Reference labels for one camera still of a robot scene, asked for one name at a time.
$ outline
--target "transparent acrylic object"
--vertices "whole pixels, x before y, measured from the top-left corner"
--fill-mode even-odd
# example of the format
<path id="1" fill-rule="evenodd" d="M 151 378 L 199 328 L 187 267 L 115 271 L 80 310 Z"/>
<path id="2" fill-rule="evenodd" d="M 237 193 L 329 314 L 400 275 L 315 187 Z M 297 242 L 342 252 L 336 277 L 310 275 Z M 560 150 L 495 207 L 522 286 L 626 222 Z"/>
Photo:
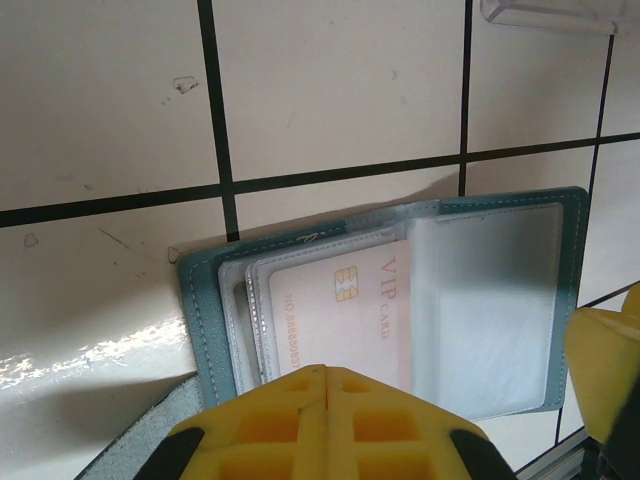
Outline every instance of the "transparent acrylic object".
<path id="1" fill-rule="evenodd" d="M 480 11 L 489 23 L 607 35 L 640 22 L 640 0 L 480 0 Z"/>

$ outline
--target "white tile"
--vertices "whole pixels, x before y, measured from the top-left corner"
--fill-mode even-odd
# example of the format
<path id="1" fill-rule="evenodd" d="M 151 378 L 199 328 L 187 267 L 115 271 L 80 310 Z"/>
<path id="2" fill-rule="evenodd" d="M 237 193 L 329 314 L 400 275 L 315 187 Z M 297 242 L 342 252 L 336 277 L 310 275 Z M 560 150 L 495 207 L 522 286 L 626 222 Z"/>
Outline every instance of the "white tile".
<path id="1" fill-rule="evenodd" d="M 0 230 L 0 476 L 72 478 L 195 369 L 168 248 L 223 234 L 218 199 Z"/>
<path id="2" fill-rule="evenodd" d="M 606 302 L 602 302 L 596 305 L 594 308 L 601 310 L 611 310 L 612 312 L 619 312 L 622 309 L 622 303 L 624 302 L 626 293 L 617 295 L 610 298 Z M 562 422 L 560 423 L 560 440 L 567 438 L 573 432 L 582 428 L 584 422 L 580 415 L 578 408 L 578 400 L 576 399 L 576 393 L 571 383 L 571 374 L 567 380 L 567 390 L 564 397 L 564 407 L 562 409 Z"/>
<path id="3" fill-rule="evenodd" d="M 0 32 L 0 208 L 218 181 L 196 2 L 7 2 Z"/>
<path id="4" fill-rule="evenodd" d="M 614 41 L 603 135 L 640 131 L 640 32 L 618 35 Z"/>
<path id="5" fill-rule="evenodd" d="M 639 157 L 637 141 L 600 148 L 579 305 L 640 280 Z"/>
<path id="6" fill-rule="evenodd" d="M 236 205 L 241 231 L 267 226 L 243 234 L 255 236 L 457 192 L 458 166 L 448 166 L 239 195 Z"/>
<path id="7" fill-rule="evenodd" d="M 555 443 L 557 412 L 525 413 L 477 422 L 513 470 Z"/>
<path id="8" fill-rule="evenodd" d="M 583 426 L 584 422 L 582 421 L 582 415 L 580 415 L 580 409 L 578 408 L 576 392 L 573 389 L 571 374 L 569 374 L 567 378 L 567 389 L 564 394 L 564 406 L 562 407 L 562 421 L 560 422 L 559 440 L 564 440 Z"/>
<path id="9" fill-rule="evenodd" d="M 235 178 L 458 153 L 463 2 L 213 3 Z"/>
<path id="10" fill-rule="evenodd" d="M 609 38 L 492 25 L 474 6 L 469 150 L 595 136 Z"/>
<path id="11" fill-rule="evenodd" d="M 471 163 L 467 195 L 578 186 L 589 187 L 592 148 Z"/>

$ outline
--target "black grout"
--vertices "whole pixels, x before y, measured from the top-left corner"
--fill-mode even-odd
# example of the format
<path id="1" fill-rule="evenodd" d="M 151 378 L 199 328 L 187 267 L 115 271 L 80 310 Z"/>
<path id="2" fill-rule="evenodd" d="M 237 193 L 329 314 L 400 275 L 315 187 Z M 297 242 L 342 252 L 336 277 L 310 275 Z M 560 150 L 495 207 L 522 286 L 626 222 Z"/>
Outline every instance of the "black grout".
<path id="1" fill-rule="evenodd" d="M 471 78 L 471 27 L 473 23 L 473 0 L 465 0 L 464 40 L 462 49 L 462 99 L 460 101 L 460 170 L 458 173 L 458 196 L 464 197 L 467 190 L 467 154 L 469 145 L 469 80 Z"/>
<path id="2" fill-rule="evenodd" d="M 591 300 L 590 302 L 582 305 L 580 308 L 591 308 L 591 307 L 600 305 L 601 303 L 606 302 L 607 300 L 611 300 L 613 297 L 617 297 L 618 295 L 630 290 L 631 287 L 638 284 L 640 284 L 640 280 L 638 280 L 637 282 L 630 283 L 629 285 L 625 285 L 624 287 L 614 290 L 613 292 L 607 293 L 606 295 L 596 298 L 595 300 Z"/>
<path id="3" fill-rule="evenodd" d="M 556 423 L 556 438 L 554 442 L 554 445 L 556 447 L 560 444 L 560 426 L 562 425 L 562 411 L 563 411 L 563 408 L 560 407 L 560 410 L 558 410 L 558 421 Z"/>
<path id="4" fill-rule="evenodd" d="M 524 147 L 510 147 L 498 150 L 471 152 L 462 156 L 459 154 L 443 155 L 431 158 L 418 158 L 414 160 L 401 160 L 375 165 L 363 165 L 358 167 L 337 168 L 333 170 L 321 170 L 315 172 L 296 173 L 276 177 L 256 178 L 252 180 L 240 180 L 232 182 L 231 186 L 223 188 L 222 184 L 203 185 L 197 187 L 163 190 L 145 194 L 123 195 L 107 197 L 96 200 L 81 200 L 78 202 L 59 203 L 53 205 L 41 205 L 37 207 L 18 208 L 15 210 L 0 211 L 0 228 L 27 225 L 32 223 L 64 220 L 67 218 L 113 213 L 136 208 L 157 207 L 173 203 L 190 202 L 193 200 L 206 200 L 225 196 L 233 199 L 234 195 L 256 193 L 279 188 L 313 185 L 317 183 L 334 182 L 354 178 L 364 178 L 390 173 L 424 170 L 433 167 L 457 165 L 465 158 L 466 162 L 483 162 L 499 158 L 518 157 L 537 153 L 549 153 L 574 148 L 590 147 L 596 144 L 606 145 L 611 143 L 640 140 L 640 132 L 611 135 L 607 137 L 586 138 L 581 140 L 568 140 L 564 142 L 546 143 L 541 145 L 528 145 Z M 228 232 L 233 232 L 233 218 Z"/>
<path id="5" fill-rule="evenodd" d="M 350 180 L 354 178 L 370 177 L 375 175 L 386 175 L 390 173 L 409 172 L 412 170 L 422 170 L 426 168 L 442 167 L 447 165 L 457 165 L 465 163 L 482 162 L 499 158 L 518 157 L 523 155 L 534 155 L 538 153 L 556 152 L 570 150 L 574 148 L 592 147 L 598 141 L 600 143 L 616 143 L 618 141 L 640 140 L 640 132 L 614 135 L 611 137 L 585 138 L 581 140 L 567 140 L 563 142 L 546 143 L 541 145 L 527 145 L 524 147 L 509 147 L 496 150 L 486 150 L 471 152 L 466 155 L 452 154 L 438 157 L 417 158 L 413 160 L 400 160 L 397 162 L 378 163 L 373 165 L 362 165 L 357 167 L 335 168 L 331 170 L 320 170 L 314 172 L 294 173 L 290 175 L 280 175 L 275 177 L 254 178 L 251 180 L 240 180 L 233 183 L 236 195 L 245 193 L 262 192 L 279 188 L 298 187 L 303 185 L 313 185 L 316 183 L 334 182 L 338 180 Z"/>
<path id="6" fill-rule="evenodd" d="M 611 58 L 613 57 L 613 44 L 615 35 L 609 36 L 609 48 L 607 49 L 607 61 L 604 67 L 604 78 L 602 80 L 602 94 L 600 95 L 600 110 L 598 112 L 598 126 L 596 127 L 596 138 L 602 136 L 602 122 L 604 121 L 604 106 L 607 100 L 607 87 L 609 86 L 609 74 L 611 72 Z M 591 163 L 591 176 L 589 178 L 589 198 L 593 197 L 593 186 L 596 181 L 596 168 L 598 165 L 598 153 L 600 152 L 600 144 L 596 143 L 593 147 L 593 161 Z"/>
<path id="7" fill-rule="evenodd" d="M 213 18 L 213 4 L 211 0 L 198 0 L 198 17 L 200 19 L 200 34 L 202 36 L 202 50 L 204 65 L 207 73 L 207 88 L 209 90 L 209 106 L 211 109 L 211 123 L 213 138 L 218 160 L 218 175 L 222 193 L 222 209 L 227 241 L 238 240 L 238 212 L 233 194 L 233 174 L 231 172 L 231 154 L 229 151 L 229 136 L 227 120 L 224 113 L 224 98 L 222 95 L 222 76 L 220 74 L 220 59 L 218 57 L 218 41 Z"/>
<path id="8" fill-rule="evenodd" d="M 103 213 L 122 212 L 139 208 L 158 207 L 175 203 L 207 200 L 220 196 L 219 185 L 178 188 L 160 192 L 98 198 L 71 203 L 0 211 L 0 228 L 51 222 L 68 218 L 87 217 Z"/>

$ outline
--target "yellow plastic object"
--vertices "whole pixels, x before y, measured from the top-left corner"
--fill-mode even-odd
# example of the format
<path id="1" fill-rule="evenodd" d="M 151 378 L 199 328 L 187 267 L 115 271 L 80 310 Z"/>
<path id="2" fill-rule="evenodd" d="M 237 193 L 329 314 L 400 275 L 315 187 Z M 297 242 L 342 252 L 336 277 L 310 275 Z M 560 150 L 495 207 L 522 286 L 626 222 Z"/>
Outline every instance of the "yellow plastic object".
<path id="1" fill-rule="evenodd" d="M 170 436 L 194 429 L 204 436 L 182 480 L 472 480 L 450 434 L 486 439 L 416 397 L 321 365 L 197 415 Z"/>
<path id="2" fill-rule="evenodd" d="M 640 377 L 640 285 L 629 291 L 621 313 L 577 310 L 565 350 L 585 427 L 606 443 Z"/>

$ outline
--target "stain on tile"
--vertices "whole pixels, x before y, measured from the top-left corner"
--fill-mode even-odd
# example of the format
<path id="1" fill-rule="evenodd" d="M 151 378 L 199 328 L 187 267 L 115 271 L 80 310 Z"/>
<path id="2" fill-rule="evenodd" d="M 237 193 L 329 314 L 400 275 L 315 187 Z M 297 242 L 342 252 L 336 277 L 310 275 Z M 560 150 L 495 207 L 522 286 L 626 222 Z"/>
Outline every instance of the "stain on tile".
<path id="1" fill-rule="evenodd" d="M 64 175 L 57 175 L 56 180 L 58 182 L 73 182 L 76 176 L 73 173 L 65 173 Z"/>
<path id="2" fill-rule="evenodd" d="M 27 233 L 24 236 L 24 241 L 22 242 L 22 244 L 24 245 L 24 248 L 35 247 L 39 243 L 40 241 L 38 240 L 38 237 L 36 237 L 35 233 Z"/>
<path id="3" fill-rule="evenodd" d="M 289 128 L 291 126 L 291 124 L 293 123 L 293 119 L 296 118 L 296 111 L 294 110 L 293 112 L 291 112 L 291 115 L 289 115 L 289 121 L 287 122 L 287 128 Z"/>
<path id="4" fill-rule="evenodd" d="M 176 247 L 167 248 L 167 262 L 169 262 L 171 265 L 174 265 L 178 261 L 180 255 L 182 255 L 182 252 Z"/>
<path id="5" fill-rule="evenodd" d="M 196 88 L 200 83 L 193 77 L 178 77 L 173 79 L 173 88 L 183 95 Z"/>
<path id="6" fill-rule="evenodd" d="M 118 237 L 114 237 L 113 235 L 111 235 L 109 232 L 107 232 L 106 230 L 103 230 L 102 228 L 98 227 L 98 230 L 103 233 L 104 235 L 106 235 L 107 237 L 109 237 L 111 240 L 113 240 L 116 243 L 119 243 L 120 245 L 122 245 L 124 248 L 126 248 L 127 250 L 131 250 L 132 252 L 135 251 L 133 250 L 129 245 L 127 245 L 126 243 L 124 243 L 122 240 L 120 240 Z"/>

